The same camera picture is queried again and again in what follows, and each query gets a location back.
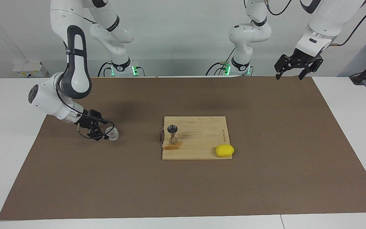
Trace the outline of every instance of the wet stain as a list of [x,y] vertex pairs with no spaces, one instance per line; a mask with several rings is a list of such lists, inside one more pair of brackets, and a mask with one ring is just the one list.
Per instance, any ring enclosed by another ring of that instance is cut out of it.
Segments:
[[175,150],[175,149],[180,149],[181,145],[183,144],[183,142],[177,142],[176,145],[170,145],[168,144],[167,146],[163,147],[163,150]]

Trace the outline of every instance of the green light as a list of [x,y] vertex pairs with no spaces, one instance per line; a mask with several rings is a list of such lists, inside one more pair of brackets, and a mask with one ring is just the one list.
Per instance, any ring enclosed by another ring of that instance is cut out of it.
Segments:
[[230,70],[231,70],[231,66],[227,64],[227,66],[224,69],[224,74],[225,75],[230,75]]
[[134,76],[139,75],[139,71],[138,71],[138,69],[136,69],[136,67],[135,67],[135,66],[132,66],[132,71],[133,71],[133,75],[134,75]]

